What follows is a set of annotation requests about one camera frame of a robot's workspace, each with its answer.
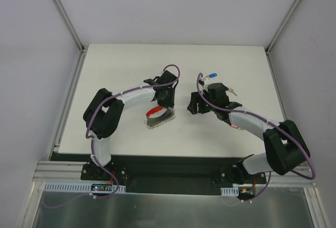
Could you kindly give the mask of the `red handled keyring organizer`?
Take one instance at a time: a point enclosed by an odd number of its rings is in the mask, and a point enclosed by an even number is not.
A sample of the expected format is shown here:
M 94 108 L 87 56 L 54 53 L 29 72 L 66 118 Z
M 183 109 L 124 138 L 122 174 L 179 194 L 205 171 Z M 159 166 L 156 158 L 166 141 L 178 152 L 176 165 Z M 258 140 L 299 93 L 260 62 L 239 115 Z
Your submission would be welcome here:
M 175 118 L 175 110 L 171 107 L 156 106 L 146 113 L 144 124 L 148 129 L 157 128 Z

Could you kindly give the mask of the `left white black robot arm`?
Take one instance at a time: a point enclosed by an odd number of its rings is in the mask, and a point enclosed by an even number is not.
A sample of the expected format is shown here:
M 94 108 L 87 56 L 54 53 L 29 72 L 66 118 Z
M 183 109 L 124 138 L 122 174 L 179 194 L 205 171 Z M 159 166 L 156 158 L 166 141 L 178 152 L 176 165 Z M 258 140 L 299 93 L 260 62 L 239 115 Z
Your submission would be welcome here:
M 174 97 L 179 78 L 180 73 L 174 75 L 164 68 L 160 76 L 146 79 L 140 85 L 117 94 L 105 88 L 97 91 L 83 113 L 85 137 L 91 140 L 88 175 L 99 180 L 113 179 L 110 175 L 110 137 L 127 109 L 146 102 L 157 102 L 157 106 L 145 114 L 145 124 L 149 129 L 175 118 Z

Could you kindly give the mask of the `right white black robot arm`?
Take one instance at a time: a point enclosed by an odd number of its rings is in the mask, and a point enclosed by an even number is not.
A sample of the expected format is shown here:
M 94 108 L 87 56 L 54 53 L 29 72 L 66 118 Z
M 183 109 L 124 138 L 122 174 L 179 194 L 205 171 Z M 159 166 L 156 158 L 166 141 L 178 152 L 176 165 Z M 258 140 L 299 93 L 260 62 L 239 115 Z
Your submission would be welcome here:
M 196 88 L 187 106 L 191 114 L 211 111 L 218 120 L 245 130 L 264 143 L 264 153 L 242 158 L 226 172 L 229 181 L 248 183 L 263 172 L 278 175 L 292 172 L 307 180 L 315 179 L 316 171 L 310 151 L 293 121 L 273 121 L 251 112 L 238 102 L 230 101 L 227 95 L 229 88 L 222 83 L 207 85 L 204 81 L 198 81 Z

